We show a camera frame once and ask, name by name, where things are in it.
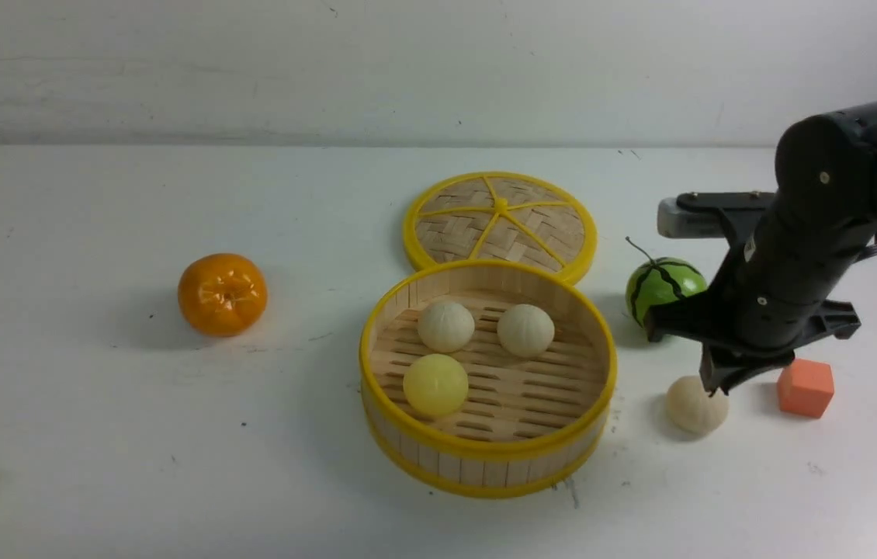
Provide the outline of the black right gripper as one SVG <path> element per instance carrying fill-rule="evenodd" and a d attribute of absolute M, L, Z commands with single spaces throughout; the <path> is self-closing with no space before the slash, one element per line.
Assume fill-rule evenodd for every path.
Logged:
<path fill-rule="evenodd" d="M 709 395 L 786 368 L 797 348 L 849 339 L 858 329 L 851 304 L 830 296 L 852 265 L 877 255 L 876 220 L 814 227 L 776 196 L 744 240 L 727 244 L 707 290 L 645 315 L 651 342 L 675 336 L 704 344 L 700 378 Z"/>

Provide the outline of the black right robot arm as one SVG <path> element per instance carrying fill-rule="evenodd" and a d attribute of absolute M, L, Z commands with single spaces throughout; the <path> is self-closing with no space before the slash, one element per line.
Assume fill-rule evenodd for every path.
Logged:
<path fill-rule="evenodd" d="M 709 392 L 730 392 L 789 365 L 821 339 L 860 327 L 830 293 L 850 266 L 877 255 L 877 102 L 804 118 L 775 150 L 773 193 L 683 193 L 660 203 L 669 238 L 725 238 L 708 289 L 654 305 L 647 339 L 698 341 Z"/>

